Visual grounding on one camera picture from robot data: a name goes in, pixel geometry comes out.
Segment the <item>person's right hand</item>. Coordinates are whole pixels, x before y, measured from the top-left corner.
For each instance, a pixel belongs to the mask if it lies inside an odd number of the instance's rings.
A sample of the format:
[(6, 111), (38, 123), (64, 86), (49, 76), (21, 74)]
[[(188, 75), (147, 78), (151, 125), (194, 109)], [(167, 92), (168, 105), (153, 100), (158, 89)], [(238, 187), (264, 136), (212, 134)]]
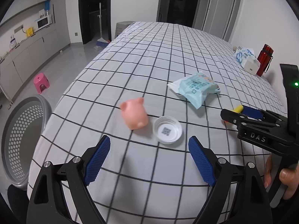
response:
[[(267, 188), (272, 182), (271, 170), (272, 170), (272, 156), (270, 155), (266, 161), (266, 166), (265, 166), (265, 175), (264, 175), (265, 188)], [(288, 200), (295, 194), (298, 188), (298, 182), (299, 182), (298, 164), (294, 169), (290, 169), (290, 168), (282, 169), (279, 174), (279, 179), (281, 183), (287, 186), (283, 199)]]

